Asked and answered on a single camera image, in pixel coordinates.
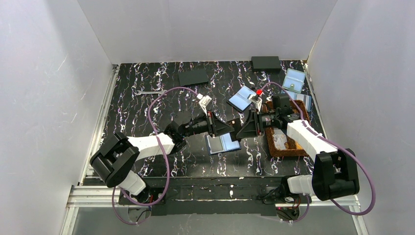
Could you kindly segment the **dark blue card holder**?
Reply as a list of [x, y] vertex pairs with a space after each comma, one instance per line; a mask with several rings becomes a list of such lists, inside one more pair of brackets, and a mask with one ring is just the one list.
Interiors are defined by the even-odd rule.
[[224, 150], [220, 153], [233, 152], [233, 151], [238, 151], [238, 150], [241, 149], [240, 142], [239, 141], [232, 141], [229, 133], [221, 135], [219, 137], [221, 138], [222, 144], [223, 144], [223, 147], [224, 147]]

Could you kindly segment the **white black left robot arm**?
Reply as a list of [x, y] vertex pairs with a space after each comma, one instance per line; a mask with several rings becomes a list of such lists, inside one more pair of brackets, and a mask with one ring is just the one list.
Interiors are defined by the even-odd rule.
[[136, 161], [163, 153], [174, 154], [184, 148], [186, 137], [201, 133], [218, 137], [233, 132], [236, 124], [235, 120], [221, 121], [213, 111], [197, 117], [180, 111], [163, 133], [146, 137], [114, 133], [93, 154], [90, 165], [107, 187], [120, 187], [136, 196], [146, 187], [142, 178], [132, 171]]

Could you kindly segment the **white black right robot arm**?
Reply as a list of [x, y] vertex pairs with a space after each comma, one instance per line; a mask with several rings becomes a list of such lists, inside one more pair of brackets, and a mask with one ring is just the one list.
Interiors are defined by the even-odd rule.
[[301, 112], [294, 112], [289, 95], [274, 96], [274, 107], [268, 112], [261, 111], [262, 100], [257, 94], [249, 95], [248, 100], [256, 105], [256, 109], [250, 110], [248, 119], [236, 133], [237, 140], [257, 137], [266, 128], [278, 128], [285, 130], [287, 137], [298, 143], [314, 162], [312, 174], [284, 177], [279, 188], [280, 195], [304, 194], [326, 201], [359, 192], [353, 154], [322, 140], [322, 135], [303, 119]]

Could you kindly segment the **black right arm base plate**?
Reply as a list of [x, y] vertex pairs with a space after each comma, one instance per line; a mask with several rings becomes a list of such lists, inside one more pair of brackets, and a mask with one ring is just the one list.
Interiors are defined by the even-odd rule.
[[266, 187], [256, 197], [256, 200], [262, 201], [264, 204], [288, 204], [292, 207], [307, 204], [307, 199], [312, 202], [308, 195], [292, 194], [279, 187]]

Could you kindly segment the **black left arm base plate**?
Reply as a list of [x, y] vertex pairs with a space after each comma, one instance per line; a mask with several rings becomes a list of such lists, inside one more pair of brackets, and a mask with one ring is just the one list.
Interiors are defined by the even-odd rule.
[[[140, 194], [132, 195], [130, 192], [125, 191], [126, 194], [133, 200], [139, 203], [148, 204], [153, 203], [154, 201], [158, 200], [159, 197], [162, 195], [164, 188], [152, 188], [146, 187]], [[120, 193], [118, 198], [118, 203], [120, 205], [135, 205], [132, 203], [123, 192]]]

